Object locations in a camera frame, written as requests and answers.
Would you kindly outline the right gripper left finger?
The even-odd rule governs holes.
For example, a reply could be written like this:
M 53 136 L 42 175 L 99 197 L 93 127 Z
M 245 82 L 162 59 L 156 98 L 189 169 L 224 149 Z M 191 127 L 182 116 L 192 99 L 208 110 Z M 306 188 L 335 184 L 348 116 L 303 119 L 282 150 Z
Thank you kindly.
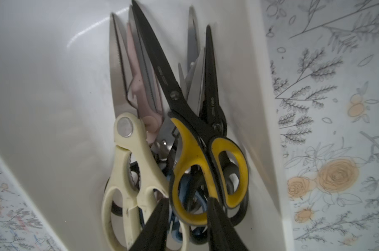
M 169 200 L 161 199 L 129 251 L 165 251 L 169 213 Z

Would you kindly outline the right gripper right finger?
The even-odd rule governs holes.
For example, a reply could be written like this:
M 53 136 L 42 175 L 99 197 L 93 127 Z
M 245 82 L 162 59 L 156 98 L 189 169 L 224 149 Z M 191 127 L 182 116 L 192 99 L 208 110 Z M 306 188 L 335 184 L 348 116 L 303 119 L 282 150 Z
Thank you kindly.
M 207 204 L 207 240 L 210 251 L 248 251 L 218 199 Z

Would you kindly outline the cream handled kitchen scissors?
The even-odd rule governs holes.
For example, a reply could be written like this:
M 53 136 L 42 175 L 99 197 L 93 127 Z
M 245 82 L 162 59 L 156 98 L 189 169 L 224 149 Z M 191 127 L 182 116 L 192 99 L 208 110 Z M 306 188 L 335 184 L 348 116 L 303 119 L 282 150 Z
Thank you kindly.
M 161 95 L 133 15 L 128 18 L 148 104 L 162 116 Z M 158 165 L 159 144 L 149 145 L 136 101 L 128 97 L 133 80 L 127 54 L 127 25 L 110 14 L 109 62 L 115 122 L 115 155 L 101 208 L 102 229 L 109 248 L 128 251 L 161 199 L 168 199 L 168 179 Z

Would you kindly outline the yellow handled black scissors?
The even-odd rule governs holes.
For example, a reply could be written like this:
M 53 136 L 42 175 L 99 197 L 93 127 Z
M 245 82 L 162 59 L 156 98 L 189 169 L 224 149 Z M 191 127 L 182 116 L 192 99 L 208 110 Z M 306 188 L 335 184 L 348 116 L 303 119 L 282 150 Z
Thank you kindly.
M 208 181 L 212 180 L 213 175 L 211 172 L 215 169 L 215 166 L 208 148 L 211 139 L 215 135 L 214 131 L 191 109 L 187 100 L 184 99 L 162 47 L 136 1 L 132 2 L 132 10 L 137 29 L 142 36 L 157 80 L 169 104 L 170 111 L 168 115 L 182 137 L 182 153 L 173 170 L 169 184 L 169 201 L 172 210 L 185 224 L 206 226 L 206 213 L 190 213 L 180 203 L 179 187 L 185 172 L 194 165 L 200 166 Z

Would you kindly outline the white plastic storage box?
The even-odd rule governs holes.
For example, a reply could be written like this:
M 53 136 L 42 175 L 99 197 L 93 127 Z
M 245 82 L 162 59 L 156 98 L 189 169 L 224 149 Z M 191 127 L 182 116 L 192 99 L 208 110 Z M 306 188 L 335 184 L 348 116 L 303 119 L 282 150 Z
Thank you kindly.
M 228 137 L 250 167 L 236 230 L 252 251 L 293 251 L 261 1 L 140 1 L 174 73 L 188 9 L 211 26 Z M 103 189 L 114 161 L 109 18 L 130 1 L 0 1 L 0 164 L 65 249 L 106 251 Z

